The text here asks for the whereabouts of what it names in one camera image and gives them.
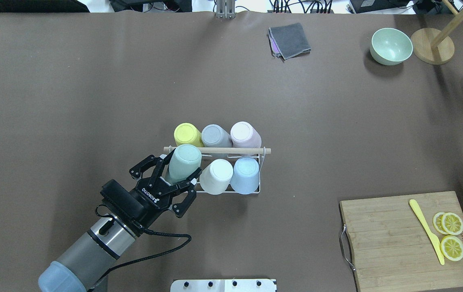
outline cutting board handle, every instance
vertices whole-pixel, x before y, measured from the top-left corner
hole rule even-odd
[[[339,235],[339,245],[341,246],[341,254],[345,258],[345,260],[349,263],[349,266],[352,269],[352,271],[356,272],[356,267],[352,264],[352,262],[350,262],[347,259],[347,256],[345,255],[345,251],[343,249],[343,235],[345,235],[345,237],[347,238],[347,241],[348,241],[347,224],[343,224],[343,230],[341,231],[341,234]]]

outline wooden cutting board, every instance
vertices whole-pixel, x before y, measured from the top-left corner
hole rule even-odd
[[[437,212],[463,219],[455,192],[367,198],[339,203],[347,225],[354,277],[359,292],[415,292],[463,287],[463,259],[441,266],[408,201],[415,199],[433,228]],[[463,232],[458,235],[463,241]]]

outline metal bracket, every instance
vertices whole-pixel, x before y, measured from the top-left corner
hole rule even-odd
[[[175,280],[170,292],[276,292],[275,279]]]
[[[235,0],[216,0],[217,9],[215,17],[217,18],[235,18]]]

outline black cable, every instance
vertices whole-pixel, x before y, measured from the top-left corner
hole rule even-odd
[[[300,5],[302,6],[302,11],[305,12],[305,6],[304,6],[304,3],[300,0],[298,0],[298,3],[300,3]]]
[[[315,2],[315,0],[298,1],[298,2],[295,2],[295,3],[291,3],[291,4],[289,4],[288,6],[291,6],[291,5],[298,5],[298,4],[300,4],[300,3],[305,3],[305,2]]]
[[[289,1],[291,1],[291,0],[287,0],[287,1],[285,2],[285,7],[287,7],[287,9],[289,10],[289,13],[293,13],[293,12],[291,11],[291,7],[289,7]]]
[[[435,12],[437,12],[437,14],[441,14],[441,10],[442,10],[441,4],[438,2],[435,2],[433,5],[435,6]]]
[[[313,1],[311,4],[309,4],[309,6],[307,7],[307,10],[306,10],[304,13],[308,13],[309,11],[311,11],[311,12],[312,12],[312,11],[313,11],[313,7],[314,7],[314,6],[315,6],[315,4],[317,4],[317,3],[320,3],[320,2],[319,2],[319,1],[316,1],[316,0],[314,0],[314,1]]]
[[[170,9],[159,9],[159,8],[156,8],[154,6],[152,6],[154,9],[156,9],[157,11],[169,11]]]
[[[316,13],[318,13],[318,11],[320,11],[320,7],[321,7],[322,4],[321,4],[321,2],[316,1],[316,2],[313,3],[313,7],[311,7],[311,9],[309,9],[311,11],[311,13],[313,13],[313,8],[315,7],[315,5],[316,5]]]
[[[417,3],[417,1],[416,1],[416,2],[413,2],[410,6],[399,7],[399,6],[395,5],[393,2],[391,2],[390,0],[387,0],[387,1],[388,1],[390,4],[392,4],[395,8],[399,8],[399,9],[408,9],[408,8],[414,6],[414,5]]]
[[[460,6],[460,9],[458,9],[458,12],[460,12],[463,9],[463,5]]]
[[[186,240],[185,240],[185,242],[183,242],[179,246],[177,246],[175,248],[172,248],[172,249],[169,249],[168,251],[163,251],[162,253],[156,253],[155,255],[149,255],[148,257],[144,257],[144,258],[124,262],[123,264],[119,264],[117,266],[114,266],[113,268],[110,268],[109,270],[107,270],[102,275],[102,277],[100,277],[100,279],[98,279],[98,281],[93,285],[93,287],[91,287],[91,289],[89,289],[87,292],[92,292],[94,290],[94,288],[96,288],[96,286],[98,286],[100,284],[100,282],[104,279],[104,277],[109,275],[109,273],[116,270],[117,268],[123,268],[124,266],[129,266],[130,264],[136,264],[138,262],[142,262],[142,261],[154,259],[154,258],[157,258],[157,257],[161,257],[161,256],[164,256],[164,255],[168,255],[169,253],[173,253],[174,251],[178,251],[181,248],[185,247],[185,245],[187,245],[192,240],[192,237],[189,234],[184,234],[184,233],[181,233],[181,234],[164,233],[164,232],[156,232],[156,231],[150,230],[150,229],[142,229],[141,231],[143,231],[143,233],[148,234],[148,235],[156,235],[156,236],[164,236],[164,237],[183,237],[183,238],[186,238]]]
[[[98,216],[98,217],[102,217],[102,218],[113,218],[113,220],[114,220],[114,216],[112,216],[112,215],[109,215],[109,214],[107,214],[107,215],[101,215],[100,213],[98,213],[98,208],[100,208],[100,207],[102,207],[102,206],[104,206],[104,207],[106,207],[107,209],[109,209],[109,207],[107,207],[106,204],[100,204],[100,205],[96,206],[96,208],[94,209],[94,214],[95,214],[96,216]]]

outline folded towel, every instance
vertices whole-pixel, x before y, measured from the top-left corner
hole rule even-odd
[[[278,58],[282,56],[287,60],[311,52],[311,46],[300,23],[269,28],[268,38],[273,56]]]

